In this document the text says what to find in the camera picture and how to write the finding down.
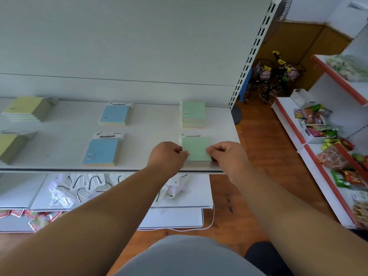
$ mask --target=person's left hand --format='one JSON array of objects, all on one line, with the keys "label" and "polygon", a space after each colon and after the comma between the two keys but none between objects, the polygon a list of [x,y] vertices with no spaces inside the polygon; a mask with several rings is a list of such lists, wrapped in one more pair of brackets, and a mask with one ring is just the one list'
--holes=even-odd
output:
[{"label": "person's left hand", "polygon": [[179,172],[188,156],[189,152],[183,151],[180,145],[171,141],[161,142],[153,148],[147,167],[160,170],[170,179]]}]

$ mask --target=dark pants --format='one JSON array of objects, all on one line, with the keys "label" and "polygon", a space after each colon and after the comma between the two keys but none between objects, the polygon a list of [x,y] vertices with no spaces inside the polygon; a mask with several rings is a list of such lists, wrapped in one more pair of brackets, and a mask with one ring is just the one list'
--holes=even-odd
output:
[{"label": "dark pants", "polygon": [[244,257],[267,276],[294,276],[270,242],[257,242]]}]

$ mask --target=person's right hand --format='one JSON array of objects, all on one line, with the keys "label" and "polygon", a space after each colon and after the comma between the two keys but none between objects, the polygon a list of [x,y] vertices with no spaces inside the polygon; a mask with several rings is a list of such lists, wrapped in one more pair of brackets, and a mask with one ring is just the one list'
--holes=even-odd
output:
[{"label": "person's right hand", "polygon": [[231,141],[219,142],[207,147],[206,152],[218,162],[221,169],[229,176],[232,182],[234,182],[232,180],[234,176],[252,166],[240,143]]}]

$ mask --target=forearm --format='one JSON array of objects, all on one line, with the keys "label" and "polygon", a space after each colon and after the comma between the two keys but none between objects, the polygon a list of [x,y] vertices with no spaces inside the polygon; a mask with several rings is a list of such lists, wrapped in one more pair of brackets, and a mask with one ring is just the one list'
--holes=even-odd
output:
[{"label": "forearm", "polygon": [[364,275],[368,245],[249,167],[232,179],[295,275]]},{"label": "forearm", "polygon": [[2,275],[105,275],[168,179],[157,169],[136,172],[14,249],[0,260]]}]

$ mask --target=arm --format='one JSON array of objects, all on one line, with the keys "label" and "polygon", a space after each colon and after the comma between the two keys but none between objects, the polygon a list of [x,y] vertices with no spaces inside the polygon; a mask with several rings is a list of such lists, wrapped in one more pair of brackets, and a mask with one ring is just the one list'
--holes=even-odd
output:
[{"label": "arm", "polygon": [[0,260],[1,275],[106,275],[187,151],[156,146],[147,167],[56,219]]},{"label": "arm", "polygon": [[368,243],[255,170],[241,144],[207,148],[295,275],[367,275]]}]

